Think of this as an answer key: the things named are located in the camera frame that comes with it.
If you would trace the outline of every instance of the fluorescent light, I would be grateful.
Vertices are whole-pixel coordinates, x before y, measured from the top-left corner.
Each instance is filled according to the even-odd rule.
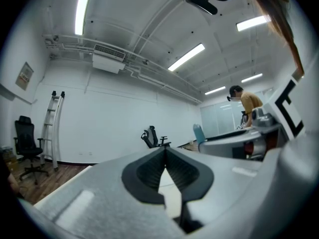
[[[249,20],[245,20],[243,22],[237,23],[236,26],[237,26],[238,31],[243,31],[243,30],[250,28],[252,26],[257,26],[257,25],[260,25],[263,23],[267,23],[269,21],[271,21],[271,19],[268,15],[267,16],[259,16],[256,18],[251,18]]]
[[[252,77],[249,77],[249,78],[247,78],[247,79],[244,79],[244,80],[242,80],[241,82],[242,82],[242,83],[243,83],[243,82],[248,82],[248,81],[251,81],[251,80],[253,80],[253,79],[262,77],[262,76],[263,76],[263,74],[257,74],[257,75],[254,75],[254,76],[252,76]]]
[[[224,86],[224,87],[221,87],[221,88],[219,88],[219,89],[215,89],[215,90],[212,90],[212,91],[206,92],[206,93],[205,93],[205,95],[209,95],[209,94],[211,94],[211,93],[214,93],[214,92],[217,92],[217,91],[223,90],[223,89],[225,89],[225,88],[226,88],[226,87]]]
[[[180,59],[178,59],[174,64],[172,64],[169,67],[170,71],[174,71],[176,68],[180,67],[182,64],[187,62],[189,59],[191,59],[193,56],[196,56],[199,52],[203,51],[205,49],[204,45],[199,44],[195,48],[193,48],[190,52],[188,52],[186,55],[182,56]]]
[[[75,16],[75,34],[83,34],[83,24],[87,4],[88,0],[78,0],[78,6],[76,8]]]

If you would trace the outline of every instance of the framed picture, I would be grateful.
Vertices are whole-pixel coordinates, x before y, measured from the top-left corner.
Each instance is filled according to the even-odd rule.
[[[22,88],[23,90],[26,90],[29,82],[30,82],[30,79],[32,77],[32,74],[33,74],[33,70],[32,68],[29,66],[29,64],[27,62],[25,62],[24,66],[22,67],[19,75],[18,75],[18,78],[16,79],[16,84]]]

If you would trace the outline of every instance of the ladder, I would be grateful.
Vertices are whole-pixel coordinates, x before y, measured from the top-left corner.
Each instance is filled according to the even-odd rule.
[[[62,91],[60,96],[56,95],[56,92],[53,91],[48,108],[46,109],[46,114],[44,118],[43,128],[41,138],[43,139],[43,153],[40,156],[40,164],[44,165],[44,157],[49,156],[52,158],[53,168],[54,171],[58,170],[58,163],[56,158],[58,157],[59,148],[57,147],[58,144],[58,132],[57,132],[57,123],[59,120],[59,112],[61,110],[63,100],[64,100],[65,93]],[[58,100],[56,108],[54,108],[55,100]],[[53,122],[50,122],[51,115],[54,114]],[[51,143],[51,155],[49,153],[45,153],[46,144]]]

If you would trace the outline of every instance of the hair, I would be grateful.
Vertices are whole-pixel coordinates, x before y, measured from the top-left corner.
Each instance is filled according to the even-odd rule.
[[[229,94],[231,95],[232,93],[234,93],[234,90],[236,90],[237,92],[241,92],[244,89],[242,87],[238,86],[238,85],[231,86],[230,89],[229,89]]]
[[[304,74],[304,68],[300,60],[298,48],[294,43],[294,34],[292,32],[289,23],[287,22],[287,3],[289,0],[255,0],[262,11],[263,15],[269,15],[271,22],[269,26],[273,31],[278,33],[287,42],[295,64],[297,71],[302,76]]]

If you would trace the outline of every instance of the ceiling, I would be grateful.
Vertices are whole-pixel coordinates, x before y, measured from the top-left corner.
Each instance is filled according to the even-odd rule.
[[[269,67],[278,42],[267,25],[238,32],[236,23],[260,15],[251,0],[210,0],[218,8],[209,15],[185,0],[89,0],[83,37],[116,45],[134,52],[126,62],[143,65],[188,94],[203,93],[233,84],[255,73],[272,77]],[[77,0],[41,0],[44,33],[74,36]],[[59,43],[72,44],[72,38]],[[202,43],[205,50],[170,72],[179,57]],[[86,40],[78,46],[90,47]],[[52,49],[55,55],[80,60],[92,59],[81,52]]]

